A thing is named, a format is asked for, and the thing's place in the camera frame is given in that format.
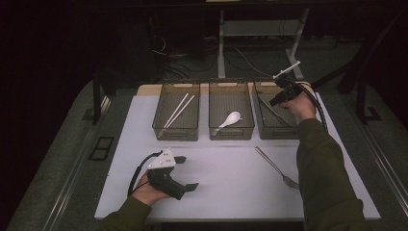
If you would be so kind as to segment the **person's left hand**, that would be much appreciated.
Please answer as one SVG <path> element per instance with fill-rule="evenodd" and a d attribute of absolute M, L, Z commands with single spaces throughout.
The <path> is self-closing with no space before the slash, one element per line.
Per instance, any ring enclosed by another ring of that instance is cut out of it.
<path fill-rule="evenodd" d="M 149 184 L 146 173 L 139 180 L 131 196 L 148 206 L 152 206 L 161 199 L 168 198 L 166 193 L 156 190 Z"/>

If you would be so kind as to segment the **black slanted stand leg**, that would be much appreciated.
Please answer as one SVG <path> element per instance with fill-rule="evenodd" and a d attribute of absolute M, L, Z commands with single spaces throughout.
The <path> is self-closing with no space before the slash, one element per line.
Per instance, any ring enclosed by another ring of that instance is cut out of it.
<path fill-rule="evenodd" d="M 374 55 L 376 49 L 391 31 L 401 15 L 402 12 L 390 14 L 383 20 L 382 23 L 377 24 L 377 28 L 374 31 L 369 32 L 366 35 L 365 41 L 355 57 L 349 63 L 343 79 L 337 86 L 339 93 L 350 93 L 354 86 L 363 78 L 363 72 Z"/>

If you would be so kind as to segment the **metal fork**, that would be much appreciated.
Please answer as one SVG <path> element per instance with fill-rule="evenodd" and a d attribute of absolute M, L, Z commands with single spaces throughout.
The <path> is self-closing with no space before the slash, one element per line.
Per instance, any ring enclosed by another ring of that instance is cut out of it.
<path fill-rule="evenodd" d="M 283 182 L 295 189 L 298 190 L 299 189 L 299 185 L 289 176 L 285 175 L 281 169 L 268 157 L 268 155 L 258 146 L 255 147 L 255 151 L 269 164 L 271 165 L 282 177 Z"/>

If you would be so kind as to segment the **metal floor rail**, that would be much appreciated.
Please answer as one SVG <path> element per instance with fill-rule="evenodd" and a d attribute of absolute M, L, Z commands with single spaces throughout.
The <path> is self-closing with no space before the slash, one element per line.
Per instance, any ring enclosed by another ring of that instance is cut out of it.
<path fill-rule="evenodd" d="M 64 216 L 65 209 L 68 206 L 69 200 L 79 181 L 85 159 L 88 157 L 90 148 L 100 130 L 102 120 L 105 118 L 105 114 L 108 112 L 110 105 L 111 100 L 107 96 L 104 96 L 101 102 L 96 104 L 97 108 L 93 110 L 92 118 L 96 117 L 96 113 L 99 113 L 99 118 L 96 120 L 96 122 L 91 124 L 87 134 L 81 140 L 81 146 L 72 169 L 65 178 L 64 184 L 58 193 L 56 202 L 41 231 L 57 231 L 60 221 Z"/>
<path fill-rule="evenodd" d="M 342 100 L 348 112 L 351 114 L 353 121 L 357 124 L 357 127 L 363 134 L 365 141 L 370 147 L 370 153 L 381 170 L 386 182 L 390 186 L 393 194 L 395 195 L 399 206 L 408 217 L 408 190 L 397 176 L 395 170 L 385 156 L 384 151 L 376 141 L 370 128 L 365 125 L 356 114 L 354 114 L 354 105 L 352 101 L 347 96 L 342 96 Z"/>

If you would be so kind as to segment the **transparent brown plastic bin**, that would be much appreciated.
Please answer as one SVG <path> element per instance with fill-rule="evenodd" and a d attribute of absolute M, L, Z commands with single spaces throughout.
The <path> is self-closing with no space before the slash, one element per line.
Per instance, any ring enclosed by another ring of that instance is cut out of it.
<path fill-rule="evenodd" d="M 193 101 L 181 113 L 178 118 L 159 137 L 177 105 L 186 93 L 189 97 L 194 95 Z M 185 82 L 170 81 L 162 84 L 162 89 L 157 105 L 156 113 L 152 123 L 158 141 L 197 141 L 200 113 L 200 84 L 198 81 L 189 80 Z"/>
<path fill-rule="evenodd" d="M 290 126 L 286 126 L 258 99 L 258 97 L 261 97 L 269 104 L 269 101 L 281 91 L 274 82 L 266 78 L 257 78 L 253 81 L 252 102 L 261 140 L 298 139 L 296 131 L 298 119 L 289 110 L 282 109 L 278 105 L 272 107 L 276 113 L 290 124 Z"/>
<path fill-rule="evenodd" d="M 231 125 L 220 125 L 232 113 L 240 119 Z M 249 141 L 255 121 L 246 79 L 213 79 L 209 83 L 209 133 L 211 141 Z"/>

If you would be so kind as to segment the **person's right hand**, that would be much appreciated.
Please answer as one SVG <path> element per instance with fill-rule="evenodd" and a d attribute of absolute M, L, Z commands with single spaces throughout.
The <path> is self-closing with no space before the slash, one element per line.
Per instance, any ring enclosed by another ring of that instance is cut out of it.
<path fill-rule="evenodd" d="M 316 118 L 316 107 L 305 92 L 302 92 L 293 100 L 280 103 L 279 107 L 288 109 L 300 121 Z"/>

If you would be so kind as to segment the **white table mat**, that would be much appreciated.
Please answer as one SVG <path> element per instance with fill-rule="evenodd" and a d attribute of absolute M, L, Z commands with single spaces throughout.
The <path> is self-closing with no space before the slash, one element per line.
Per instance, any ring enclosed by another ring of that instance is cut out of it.
<path fill-rule="evenodd" d="M 181 199 L 154 204 L 150 221 L 196 220 L 302 220 L 299 192 L 282 177 L 297 177 L 295 140 L 212 141 L 208 129 L 208 98 L 200 99 L 197 141 L 159 141 L 152 129 L 158 104 L 154 95 L 133 98 L 95 215 L 103 218 L 126 198 L 134 171 L 151 153 L 167 148 L 186 162 L 172 178 L 196 184 Z"/>

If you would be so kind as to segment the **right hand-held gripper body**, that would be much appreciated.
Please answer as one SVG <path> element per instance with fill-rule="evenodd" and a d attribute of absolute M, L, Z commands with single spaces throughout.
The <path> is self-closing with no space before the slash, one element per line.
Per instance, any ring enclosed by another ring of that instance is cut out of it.
<path fill-rule="evenodd" d="M 287 73 L 293 70 L 299 64 L 300 64 L 300 61 L 296 61 L 293 65 L 289 66 L 288 68 L 284 70 L 281 70 L 278 74 L 273 75 L 274 83 L 275 83 L 275 79 L 278 77 L 284 78 L 286 81 L 286 86 L 282 89 L 280 88 L 282 91 L 276 94 L 283 98 L 283 102 L 295 99 L 302 92 L 302 89 L 299 84 L 287 78 Z"/>

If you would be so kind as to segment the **white ceramic spoon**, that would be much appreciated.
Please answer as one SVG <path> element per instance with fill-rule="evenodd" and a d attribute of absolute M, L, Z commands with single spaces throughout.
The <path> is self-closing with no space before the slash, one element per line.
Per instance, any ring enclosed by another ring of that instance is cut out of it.
<path fill-rule="evenodd" d="M 239 112 L 230 113 L 227 118 L 211 133 L 212 136 L 216 136 L 218 131 L 222 128 L 235 124 L 241 119 L 241 114 Z"/>

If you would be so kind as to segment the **black metal stand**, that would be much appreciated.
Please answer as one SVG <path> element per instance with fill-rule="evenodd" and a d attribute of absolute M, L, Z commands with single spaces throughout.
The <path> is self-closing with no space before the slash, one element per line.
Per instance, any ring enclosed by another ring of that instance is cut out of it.
<path fill-rule="evenodd" d="M 379 121 L 381 119 L 378 112 L 373 107 L 366 106 L 367 82 L 359 80 L 357 82 L 356 115 L 363 124 L 369 121 Z"/>

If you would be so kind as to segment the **white chopstick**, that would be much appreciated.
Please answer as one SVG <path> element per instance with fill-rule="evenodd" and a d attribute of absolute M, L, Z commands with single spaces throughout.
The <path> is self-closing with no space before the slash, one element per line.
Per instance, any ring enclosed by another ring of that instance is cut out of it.
<path fill-rule="evenodd" d="M 169 119 L 166 121 L 166 124 L 165 124 L 164 128 L 166 128 L 168 126 L 168 124 L 171 122 L 171 120 L 179 112 L 181 106 L 183 105 L 184 101 L 187 99 L 188 96 L 189 96 L 189 93 L 186 93 L 185 96 L 183 97 L 183 99 L 180 101 L 180 103 L 177 105 L 177 107 L 175 108 L 175 110 L 171 114 L 171 116 L 169 117 Z"/>
<path fill-rule="evenodd" d="M 178 118 L 178 116 L 185 111 L 185 109 L 190 105 L 190 103 L 193 101 L 194 95 L 191 97 L 187 97 L 187 99 L 184 101 L 183 105 L 181 106 L 179 112 L 175 115 L 175 117 L 171 120 L 171 122 L 168 124 L 166 128 L 163 127 L 163 129 L 159 132 L 159 137 L 161 137 L 165 130 L 171 126 L 171 124 Z"/>

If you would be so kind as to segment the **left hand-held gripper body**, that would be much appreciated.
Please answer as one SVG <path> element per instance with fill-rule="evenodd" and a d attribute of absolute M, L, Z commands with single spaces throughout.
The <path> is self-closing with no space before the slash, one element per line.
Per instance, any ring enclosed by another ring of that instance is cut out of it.
<path fill-rule="evenodd" d="M 172 149 L 168 148 L 158 155 L 147 167 L 147 177 L 149 184 L 156 190 L 166 193 L 170 197 L 180 200 L 185 194 L 185 186 L 176 182 L 170 176 L 174 170 L 175 157 Z"/>

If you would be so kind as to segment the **white metal desk frame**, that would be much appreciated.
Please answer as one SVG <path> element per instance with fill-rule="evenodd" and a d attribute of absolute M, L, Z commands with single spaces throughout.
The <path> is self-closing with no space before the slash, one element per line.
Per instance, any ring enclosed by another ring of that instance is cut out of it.
<path fill-rule="evenodd" d="M 296 80 L 303 79 L 300 61 L 295 54 L 303 29 L 306 25 L 310 9 L 302 10 L 298 19 L 254 19 L 254 20 L 229 20 L 225 19 L 225 11 L 219 12 L 218 23 L 218 51 L 217 51 L 217 74 L 219 78 L 225 78 L 225 59 L 224 59 L 224 39 L 232 37 L 284 37 L 293 38 L 292 46 L 285 50 L 286 57 L 290 66 L 284 70 L 285 73 L 290 71 Z"/>

